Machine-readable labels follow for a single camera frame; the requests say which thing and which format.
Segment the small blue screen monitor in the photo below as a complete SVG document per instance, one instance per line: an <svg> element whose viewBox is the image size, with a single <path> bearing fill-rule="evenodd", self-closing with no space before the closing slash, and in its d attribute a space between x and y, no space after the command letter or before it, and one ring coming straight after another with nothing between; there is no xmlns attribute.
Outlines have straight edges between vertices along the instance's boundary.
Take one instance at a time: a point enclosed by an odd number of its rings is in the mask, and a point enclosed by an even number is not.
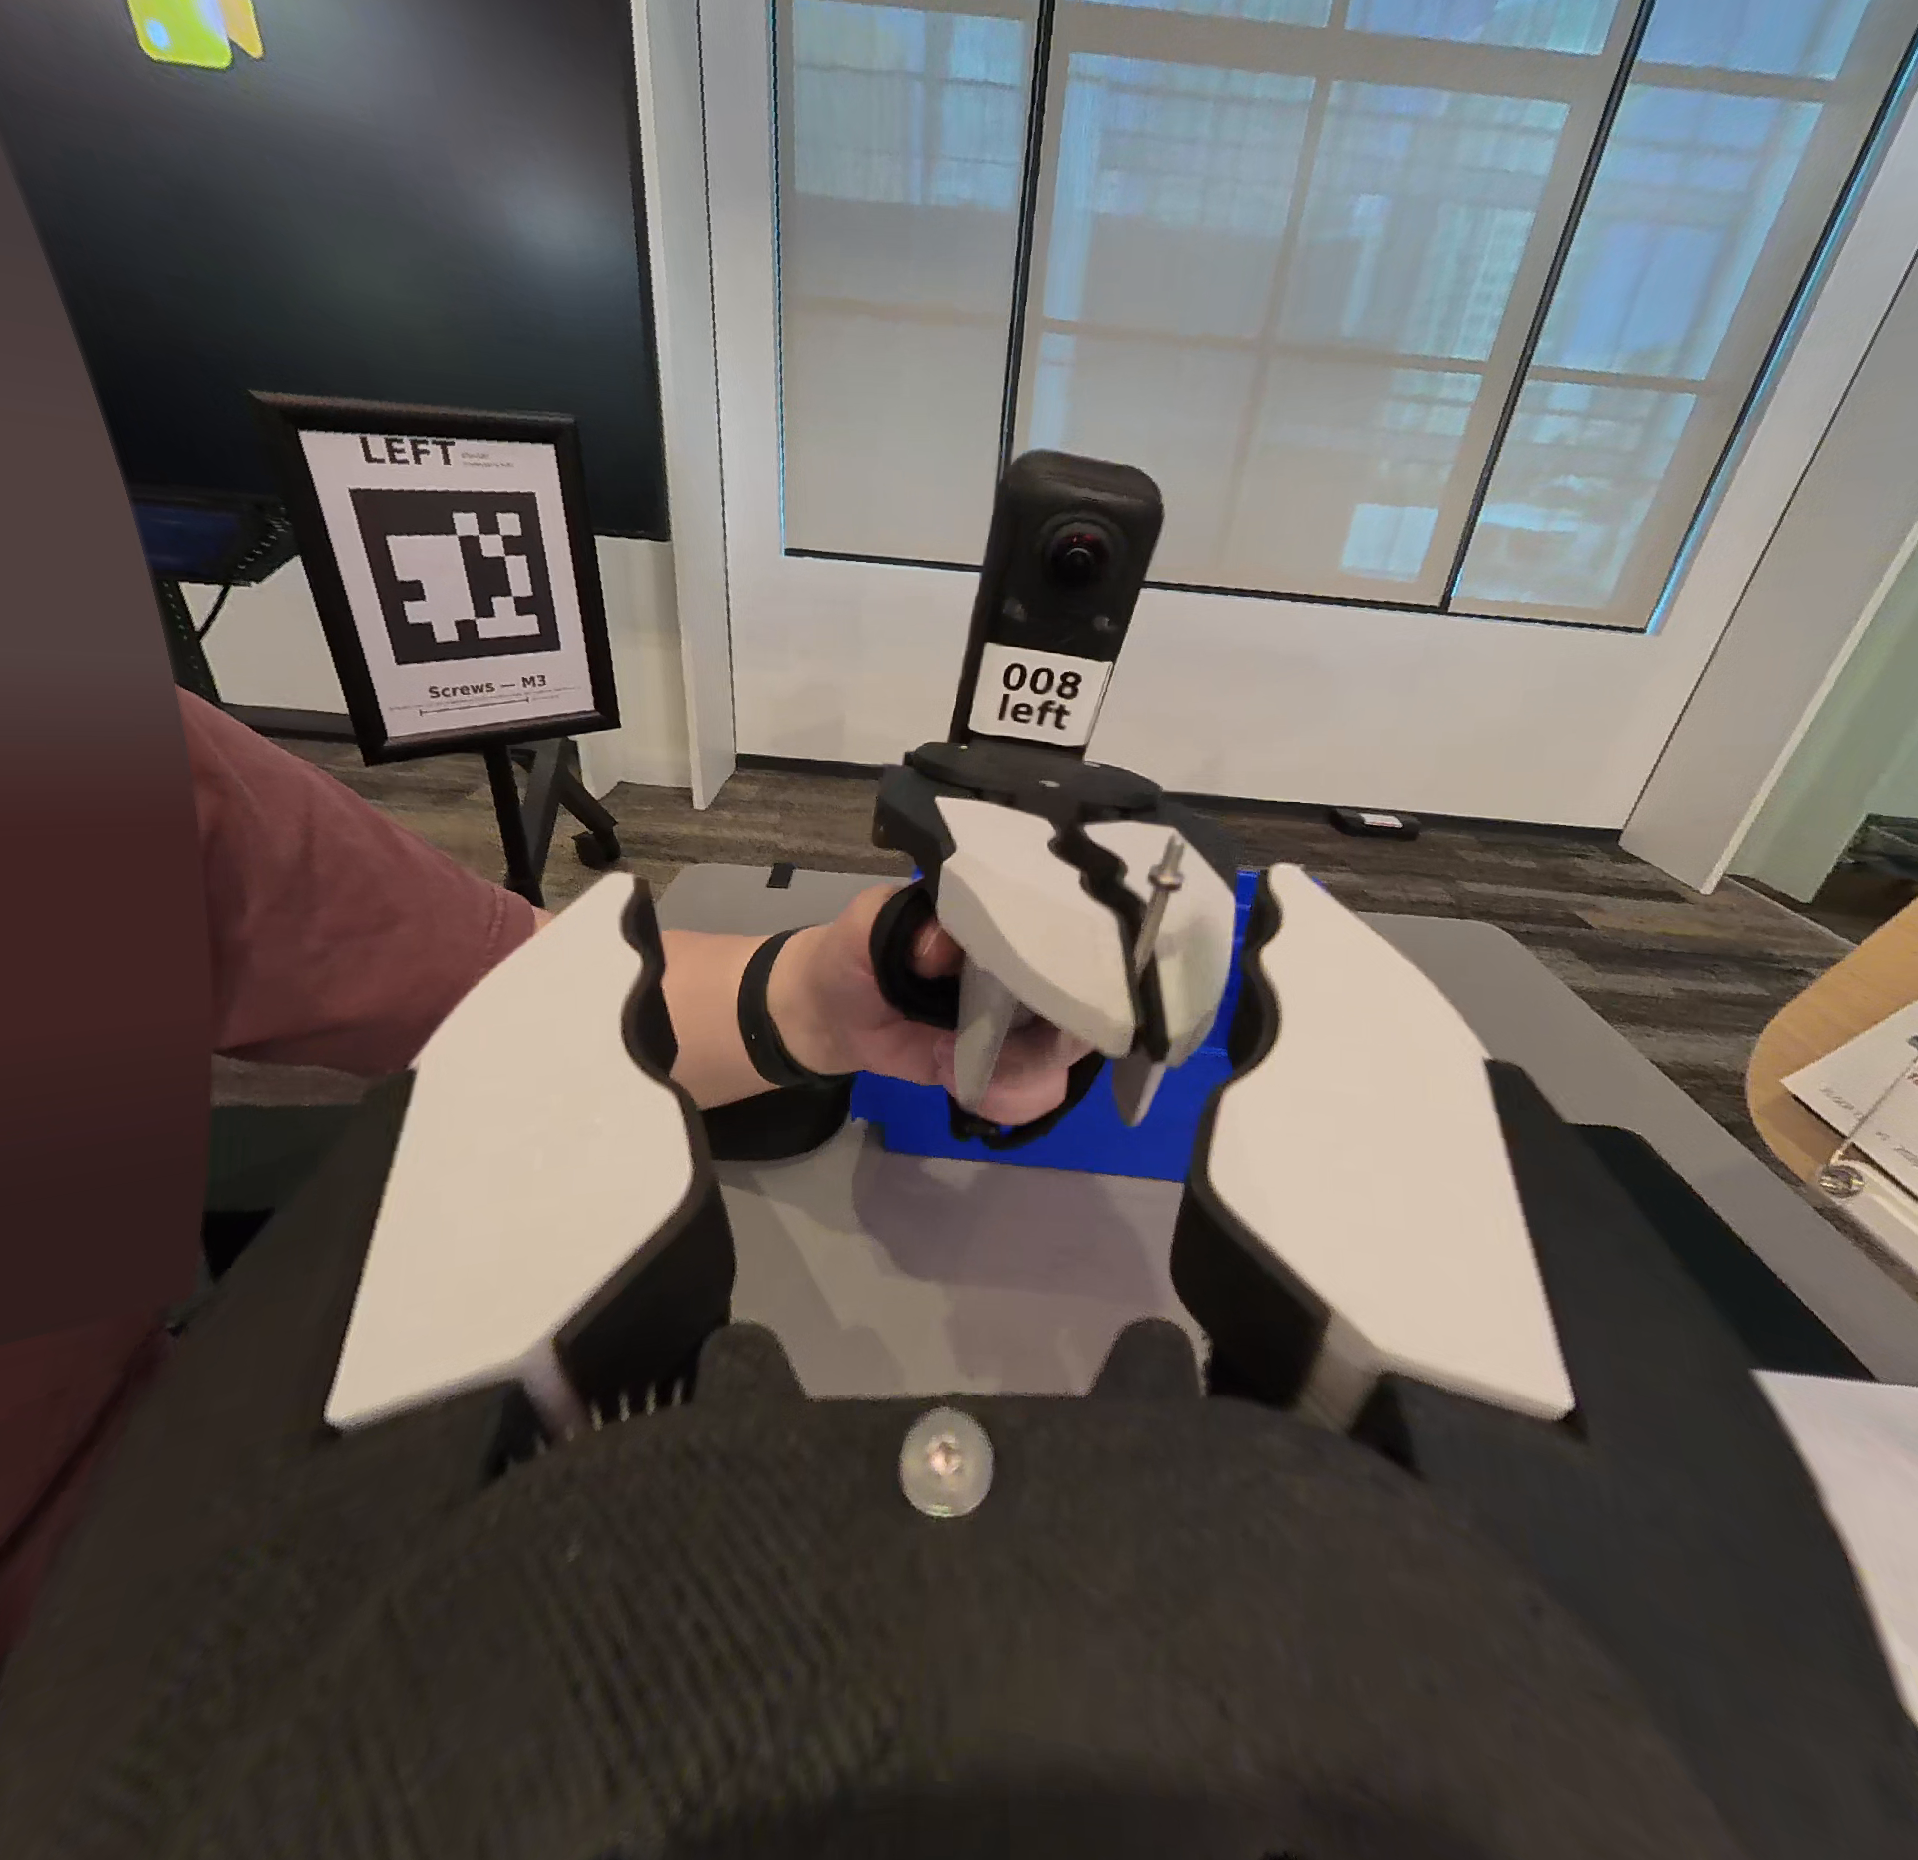
<svg viewBox="0 0 1918 1860"><path fill-rule="evenodd" d="M178 586L259 586L298 552L283 506L227 493L134 491L147 574Z"/></svg>

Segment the silver bolt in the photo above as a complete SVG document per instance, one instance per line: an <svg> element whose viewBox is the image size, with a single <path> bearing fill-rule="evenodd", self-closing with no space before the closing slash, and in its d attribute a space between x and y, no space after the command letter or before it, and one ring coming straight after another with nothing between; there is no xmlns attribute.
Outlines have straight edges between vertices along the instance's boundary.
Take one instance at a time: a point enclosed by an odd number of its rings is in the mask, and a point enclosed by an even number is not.
<svg viewBox="0 0 1918 1860"><path fill-rule="evenodd" d="M1173 892L1154 895L1149 880L1144 877L1147 895L1143 904L1136 943L1131 950L1131 988L1138 1007L1136 1046L1149 1059L1154 1059L1157 1065L1176 1065L1180 1059L1180 1035L1176 1030L1173 1009L1168 1007L1168 985L1157 978L1157 959L1162 957L1162 950L1167 946L1167 935L1176 937L1180 931L1180 906L1183 892L1186 887L1186 842L1177 832L1167 836L1162 851L1154 859L1154 865L1160 861L1162 854L1167 854L1168 843L1168 851L1183 858L1184 883Z"/></svg>

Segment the black rectangular desk mat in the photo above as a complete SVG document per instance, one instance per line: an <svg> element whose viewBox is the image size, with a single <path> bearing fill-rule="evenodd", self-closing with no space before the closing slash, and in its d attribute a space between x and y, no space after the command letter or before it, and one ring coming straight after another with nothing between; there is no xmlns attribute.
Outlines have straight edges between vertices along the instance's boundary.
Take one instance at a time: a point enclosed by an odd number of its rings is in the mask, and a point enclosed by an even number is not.
<svg viewBox="0 0 1918 1860"><path fill-rule="evenodd" d="M1651 1141L1615 1126L1578 1124L1575 1132L1711 1299L1750 1367L1873 1380L1855 1352L1743 1244Z"/></svg>

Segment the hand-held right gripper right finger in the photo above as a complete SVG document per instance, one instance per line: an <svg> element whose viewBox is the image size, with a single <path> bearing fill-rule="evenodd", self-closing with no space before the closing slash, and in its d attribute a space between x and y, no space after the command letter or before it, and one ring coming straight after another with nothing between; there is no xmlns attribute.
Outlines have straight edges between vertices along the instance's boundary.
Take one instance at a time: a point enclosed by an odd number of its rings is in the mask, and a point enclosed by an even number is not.
<svg viewBox="0 0 1918 1860"><path fill-rule="evenodd" d="M1408 1378L1564 1420L1491 1059L1449 999L1305 870L1270 865L1229 1051L1168 1249L1208 1389L1357 1420Z"/></svg>

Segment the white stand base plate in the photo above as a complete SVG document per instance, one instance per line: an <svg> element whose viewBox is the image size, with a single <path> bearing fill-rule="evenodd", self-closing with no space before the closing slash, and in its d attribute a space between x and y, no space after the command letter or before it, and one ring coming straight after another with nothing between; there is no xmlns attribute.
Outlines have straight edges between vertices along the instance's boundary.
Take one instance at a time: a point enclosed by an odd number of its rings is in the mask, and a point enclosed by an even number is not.
<svg viewBox="0 0 1918 1860"><path fill-rule="evenodd" d="M1861 1581L1915 1715L1915 1387L1756 1371Z"/></svg>

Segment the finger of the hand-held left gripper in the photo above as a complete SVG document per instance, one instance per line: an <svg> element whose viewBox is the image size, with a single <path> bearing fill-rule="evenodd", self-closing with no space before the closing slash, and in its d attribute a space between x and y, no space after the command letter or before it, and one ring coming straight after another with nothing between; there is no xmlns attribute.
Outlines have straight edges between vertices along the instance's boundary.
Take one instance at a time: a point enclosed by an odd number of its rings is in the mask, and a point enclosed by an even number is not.
<svg viewBox="0 0 1918 1860"><path fill-rule="evenodd" d="M961 796L938 796L949 842L937 917L965 961L958 975L952 1095L970 1115L1010 1031L1039 1019L1117 1061L1138 1009L1117 914L1051 853L1051 822Z"/></svg>
<svg viewBox="0 0 1918 1860"><path fill-rule="evenodd" d="M1190 827L1147 820L1099 820L1085 827L1085 839L1111 853L1123 865L1125 891L1138 902L1147 895L1147 870L1168 832L1186 842L1186 887L1180 906L1180 931L1167 935L1157 959L1157 978L1168 988L1168 1007L1177 1030L1177 1063L1157 1065L1133 1046L1114 1063L1115 1108L1126 1124L1143 1124L1168 1069L1183 1066L1211 1033L1219 1001L1230 978L1235 937L1235 887L1199 851ZM1123 933L1131 972L1131 950L1138 925Z"/></svg>

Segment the framed marker sign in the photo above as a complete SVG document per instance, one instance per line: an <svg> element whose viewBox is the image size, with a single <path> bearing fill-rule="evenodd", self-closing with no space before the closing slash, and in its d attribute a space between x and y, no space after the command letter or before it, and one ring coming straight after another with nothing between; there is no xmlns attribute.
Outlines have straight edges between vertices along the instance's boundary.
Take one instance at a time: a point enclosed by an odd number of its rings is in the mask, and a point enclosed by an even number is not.
<svg viewBox="0 0 1918 1860"><path fill-rule="evenodd" d="M251 392L365 763L621 725L578 425Z"/></svg>

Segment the blue plastic bin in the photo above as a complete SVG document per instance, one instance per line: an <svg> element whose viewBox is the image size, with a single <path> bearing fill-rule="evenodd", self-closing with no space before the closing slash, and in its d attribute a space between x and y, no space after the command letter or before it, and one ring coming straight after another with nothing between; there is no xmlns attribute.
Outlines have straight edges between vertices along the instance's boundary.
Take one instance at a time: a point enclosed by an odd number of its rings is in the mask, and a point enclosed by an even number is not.
<svg viewBox="0 0 1918 1860"><path fill-rule="evenodd" d="M892 1154L972 1161L983 1161L995 1154L1014 1154L1042 1168L1177 1181L1186 1170L1199 1107L1211 1088L1226 1079L1226 1030L1235 1006L1237 957L1252 898L1250 874L1233 865L1215 869L1229 872L1235 887L1230 978L1211 1033L1183 1066L1167 1072L1143 1124L1126 1124L1120 1118L1114 1095L1115 1061L1095 1053L1078 1061L1061 1107L1020 1126L996 1126L982 1115L965 1113L952 1095L942 1095L934 1087L881 1085L874 1074L854 1085L852 1113L867 1119L880 1144ZM872 961L884 992L911 1001L916 1021L954 1030L958 975L965 957L938 925L937 891L938 872L924 869L911 886L899 887L889 898L874 924ZM1125 902L1094 898L1104 902L1117 914L1125 933L1138 925L1141 906L1125 891L1125 883L1123 892Z"/></svg>

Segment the person's left forearm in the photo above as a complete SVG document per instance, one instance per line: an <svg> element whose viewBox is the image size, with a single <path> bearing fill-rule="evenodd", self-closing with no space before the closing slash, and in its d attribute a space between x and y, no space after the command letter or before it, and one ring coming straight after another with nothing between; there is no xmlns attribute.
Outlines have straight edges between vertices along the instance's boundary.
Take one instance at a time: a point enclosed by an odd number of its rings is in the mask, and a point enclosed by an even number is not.
<svg viewBox="0 0 1918 1860"><path fill-rule="evenodd" d="M593 975L606 995L599 1019L607 1027L610 1059L629 1074L645 1074L645 1046L635 1046L627 1038L627 1009L645 978L645 959L621 917L622 907L615 907L606 922L589 918L585 931L574 931L571 914L532 910L532 928L542 933L562 925L563 942L587 938L595 951ZM643 1006L664 1009L677 1042L669 1079L700 1108L732 1105L767 1085L746 1053L735 1016L737 985L756 946L752 937L688 931L667 931L661 937L662 982Z"/></svg>

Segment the printed instruction sheet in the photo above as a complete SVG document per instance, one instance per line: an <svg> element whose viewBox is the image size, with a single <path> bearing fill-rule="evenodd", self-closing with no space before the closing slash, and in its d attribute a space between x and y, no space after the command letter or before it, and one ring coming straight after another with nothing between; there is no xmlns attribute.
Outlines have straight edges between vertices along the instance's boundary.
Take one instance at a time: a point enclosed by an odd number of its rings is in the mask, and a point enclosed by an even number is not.
<svg viewBox="0 0 1918 1860"><path fill-rule="evenodd" d="M1804 1065L1784 1087L1834 1132L1818 1164L1827 1190L1851 1196L1878 1181L1915 1198L1915 1006Z"/></svg>

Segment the black office chair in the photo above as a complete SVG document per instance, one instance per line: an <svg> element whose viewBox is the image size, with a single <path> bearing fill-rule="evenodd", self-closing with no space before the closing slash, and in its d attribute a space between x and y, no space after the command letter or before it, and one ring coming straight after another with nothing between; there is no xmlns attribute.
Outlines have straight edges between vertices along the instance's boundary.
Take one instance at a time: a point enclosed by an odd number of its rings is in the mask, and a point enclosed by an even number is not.
<svg viewBox="0 0 1918 1860"><path fill-rule="evenodd" d="M199 1231L213 1282L301 1193L353 1115L353 1103L213 1107Z"/></svg>

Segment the black sign stand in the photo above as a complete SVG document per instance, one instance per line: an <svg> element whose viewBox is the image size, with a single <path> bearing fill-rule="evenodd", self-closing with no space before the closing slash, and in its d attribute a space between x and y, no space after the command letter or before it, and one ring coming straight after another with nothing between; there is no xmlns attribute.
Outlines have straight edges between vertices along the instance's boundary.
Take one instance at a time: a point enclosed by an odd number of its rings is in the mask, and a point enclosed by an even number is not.
<svg viewBox="0 0 1918 1860"><path fill-rule="evenodd" d="M506 864L503 886L537 910L546 907L543 870L559 817L582 823L573 847L582 865L610 870L626 859L612 812L582 779L574 737L542 743L488 743L477 749L488 770L490 798Z"/></svg>

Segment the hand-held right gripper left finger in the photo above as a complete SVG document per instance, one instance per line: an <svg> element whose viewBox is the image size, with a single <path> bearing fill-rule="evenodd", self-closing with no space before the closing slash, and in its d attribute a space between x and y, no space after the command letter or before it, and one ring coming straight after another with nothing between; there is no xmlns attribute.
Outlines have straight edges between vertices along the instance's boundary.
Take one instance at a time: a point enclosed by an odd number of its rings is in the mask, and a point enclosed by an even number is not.
<svg viewBox="0 0 1918 1860"><path fill-rule="evenodd" d="M325 1399L361 1431L470 1389L548 1434L664 1408L732 1317L650 891L599 880L420 1051Z"/></svg>

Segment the person's left hand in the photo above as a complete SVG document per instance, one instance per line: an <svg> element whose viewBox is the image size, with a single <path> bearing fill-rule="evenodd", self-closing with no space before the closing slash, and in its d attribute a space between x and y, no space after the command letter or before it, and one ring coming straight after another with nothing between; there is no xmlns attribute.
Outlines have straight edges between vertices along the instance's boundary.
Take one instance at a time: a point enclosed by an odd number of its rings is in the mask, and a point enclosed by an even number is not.
<svg viewBox="0 0 1918 1860"><path fill-rule="evenodd" d="M880 992L870 961L878 914L896 887L860 887L846 907L794 937L774 963L767 1007L784 1051L822 1075L880 1074L956 1095L956 1031L916 1026ZM979 1115L1020 1126L1061 1107L1069 1069L1091 1049L1042 1021L1008 1031Z"/></svg>

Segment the large window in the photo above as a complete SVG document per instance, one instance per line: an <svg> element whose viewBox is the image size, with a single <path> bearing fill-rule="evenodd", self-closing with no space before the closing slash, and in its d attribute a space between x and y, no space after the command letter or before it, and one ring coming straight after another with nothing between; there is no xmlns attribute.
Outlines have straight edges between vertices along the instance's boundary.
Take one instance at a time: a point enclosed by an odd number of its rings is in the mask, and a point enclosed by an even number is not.
<svg viewBox="0 0 1918 1860"><path fill-rule="evenodd" d="M772 0L780 552L1025 451L1206 594L1655 630L1914 0Z"/></svg>

